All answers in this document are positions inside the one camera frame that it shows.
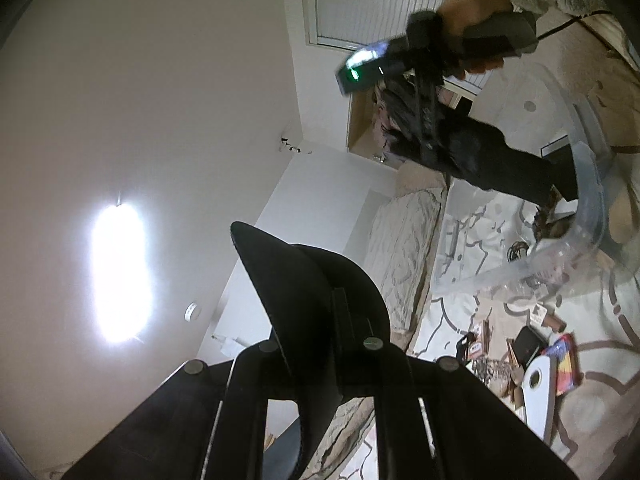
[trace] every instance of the clutter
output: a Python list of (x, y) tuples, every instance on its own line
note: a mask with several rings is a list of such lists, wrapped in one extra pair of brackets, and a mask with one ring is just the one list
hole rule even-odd
[(547, 342), (532, 327), (524, 326), (513, 342), (513, 351), (518, 364), (527, 368), (546, 346)]
[(518, 359), (513, 351), (513, 339), (507, 339), (508, 359), (511, 366), (511, 381), (513, 382), (514, 389), (522, 384), (524, 379), (524, 368), (518, 364)]
[(573, 390), (580, 381), (575, 357), (575, 343), (571, 334), (563, 334), (558, 341), (542, 351), (543, 355), (555, 357), (558, 361), (556, 396)]
[(550, 314), (546, 307), (539, 303), (531, 309), (529, 319), (534, 325), (550, 328), (554, 333), (562, 333), (566, 328), (566, 323), (562, 319)]
[(476, 336), (476, 340), (469, 345), (467, 358), (473, 360), (489, 353), (489, 322), (485, 319), (476, 323), (471, 332)]
[(546, 238), (562, 238), (571, 228), (575, 213), (556, 220), (552, 219), (553, 212), (561, 200), (562, 196), (554, 186), (549, 195), (549, 202), (538, 208), (538, 212), (533, 217), (533, 237), (537, 242)]
[(527, 409), (524, 405), (524, 391), (520, 386), (513, 391), (513, 407), (515, 408), (516, 416), (525, 424), (527, 423)]
[(497, 397), (504, 397), (509, 391), (511, 367), (508, 363), (483, 356), (472, 361), (471, 369)]
[(531, 362), (522, 382), (527, 426), (547, 444), (551, 444), (556, 405), (556, 371), (555, 356), (540, 355)]
[(555, 222), (556, 220), (561, 220), (562, 218), (567, 218), (573, 215), (576, 211), (578, 211), (578, 199), (570, 200), (567, 202), (564, 198), (560, 199), (560, 201), (556, 204), (556, 207), (549, 215), (548, 221)]

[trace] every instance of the handheld device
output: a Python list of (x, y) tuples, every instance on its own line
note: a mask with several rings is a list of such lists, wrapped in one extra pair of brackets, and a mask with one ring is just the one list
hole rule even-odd
[(531, 12), (498, 12), (467, 27), (461, 38), (453, 38), (444, 35), (439, 14), (422, 10), (409, 17), (405, 36), (356, 50), (338, 67), (336, 78), (343, 95), (369, 89), (386, 76), (409, 70), (441, 85), (443, 76), (475, 59), (521, 56), (537, 46), (536, 19)]

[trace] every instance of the white wall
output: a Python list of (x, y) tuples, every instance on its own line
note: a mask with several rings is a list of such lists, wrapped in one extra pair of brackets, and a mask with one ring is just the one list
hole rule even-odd
[(300, 121), (305, 139), (346, 149), (349, 99), (335, 81), (347, 52), (306, 44), (302, 0), (284, 0), (293, 55)]
[[(305, 141), (276, 186), (256, 227), (289, 243), (343, 253), (369, 192), (394, 194), (396, 171), (351, 153)], [(370, 211), (370, 221), (375, 210)], [(268, 338), (271, 325), (255, 289), (238, 261), (223, 293), (224, 311), (213, 320), (198, 352), (210, 364), (228, 358), (211, 336), (251, 345)], [(291, 403), (271, 403), (267, 433), (278, 436), (295, 418)]]
[[(18, 22), (0, 51), (0, 425), (32, 469), (77, 459), (196, 355), (229, 224), (258, 218), (285, 127), (302, 138), (283, 0), (35, 0)], [(139, 339), (109, 345), (90, 236), (120, 192), (154, 300)]]

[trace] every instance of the black pants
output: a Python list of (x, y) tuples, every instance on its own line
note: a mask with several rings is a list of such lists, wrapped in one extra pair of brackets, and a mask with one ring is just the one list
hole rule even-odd
[(545, 205), (555, 184), (551, 162), (510, 148), (502, 132), (472, 121), (450, 130), (446, 151), (459, 172), (454, 175), (484, 190), (494, 189), (539, 206)]

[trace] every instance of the hand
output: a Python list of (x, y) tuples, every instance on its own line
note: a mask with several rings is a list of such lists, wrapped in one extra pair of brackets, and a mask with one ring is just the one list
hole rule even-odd
[[(513, 10), (513, 5), (509, 0), (444, 0), (438, 9), (438, 14), (442, 16), (445, 34), (462, 36), (467, 27), (484, 22), (493, 13), (511, 10)], [(467, 71), (478, 74), (493, 68), (500, 68), (503, 65), (504, 60), (501, 57), (478, 59), (471, 63)], [(460, 70), (460, 74), (456, 74), (456, 76), (464, 79), (464, 71)]]
[[(436, 145), (431, 137), (431, 117), (424, 117), (425, 145), (420, 143), (420, 122), (415, 110), (415, 87), (404, 76), (396, 76), (385, 79), (385, 89), (376, 89), (376, 96), (383, 115), (378, 115), (374, 123), (374, 132), (379, 129), (379, 134), (374, 135), (379, 139), (378, 143), (388, 155), (395, 155), (401, 160), (412, 160), (418, 164), (442, 171), (455, 177), (462, 176), (456, 165), (451, 160), (446, 150)], [(444, 105), (437, 103), (436, 115), (442, 114)], [(383, 126), (383, 118), (386, 117), (387, 126)]]

